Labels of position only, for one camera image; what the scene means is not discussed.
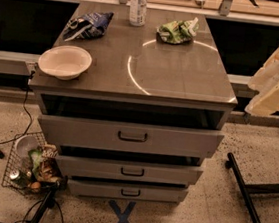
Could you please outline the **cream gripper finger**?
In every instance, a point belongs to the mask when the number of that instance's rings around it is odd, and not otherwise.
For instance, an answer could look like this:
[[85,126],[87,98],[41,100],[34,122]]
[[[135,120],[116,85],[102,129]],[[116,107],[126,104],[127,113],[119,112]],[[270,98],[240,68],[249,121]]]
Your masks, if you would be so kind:
[[279,83],[268,91],[259,92],[244,109],[254,116],[269,116],[279,111]]
[[272,86],[276,74],[279,74],[279,48],[253,74],[247,85],[250,89],[263,92]]

